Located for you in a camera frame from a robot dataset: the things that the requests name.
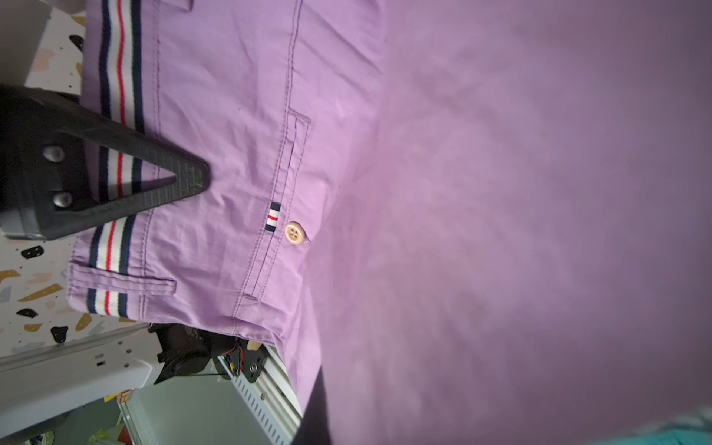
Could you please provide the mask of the purple pants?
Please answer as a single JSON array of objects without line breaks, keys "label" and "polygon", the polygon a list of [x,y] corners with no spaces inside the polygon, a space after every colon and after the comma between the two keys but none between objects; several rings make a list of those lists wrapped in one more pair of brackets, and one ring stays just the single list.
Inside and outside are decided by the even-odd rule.
[{"label": "purple pants", "polygon": [[83,104],[211,168],[72,308],[275,346],[336,444],[711,401],[708,1],[90,1]]}]

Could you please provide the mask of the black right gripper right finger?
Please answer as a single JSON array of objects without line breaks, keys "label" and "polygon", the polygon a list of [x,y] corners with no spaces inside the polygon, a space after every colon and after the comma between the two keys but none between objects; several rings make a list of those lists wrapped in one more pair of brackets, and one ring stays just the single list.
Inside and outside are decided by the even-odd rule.
[{"label": "black right gripper right finger", "polygon": [[328,428],[328,409],[323,370],[320,369],[314,382],[306,411],[302,417],[292,445],[331,445]]}]

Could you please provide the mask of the teal pants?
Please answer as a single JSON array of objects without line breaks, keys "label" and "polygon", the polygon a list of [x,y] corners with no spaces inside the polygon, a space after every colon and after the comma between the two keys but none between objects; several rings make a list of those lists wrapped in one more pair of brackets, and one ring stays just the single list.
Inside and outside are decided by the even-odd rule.
[{"label": "teal pants", "polygon": [[711,407],[641,428],[599,445],[711,445]]}]

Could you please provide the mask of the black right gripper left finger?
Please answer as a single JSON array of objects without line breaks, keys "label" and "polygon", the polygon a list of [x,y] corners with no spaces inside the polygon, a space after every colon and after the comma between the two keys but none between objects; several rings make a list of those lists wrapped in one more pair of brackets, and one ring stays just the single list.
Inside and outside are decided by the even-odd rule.
[{"label": "black right gripper left finger", "polygon": [[[170,172],[158,187],[129,198],[93,197],[87,145]],[[77,96],[1,87],[1,234],[55,240],[192,197],[210,186],[202,159],[82,107]]]}]

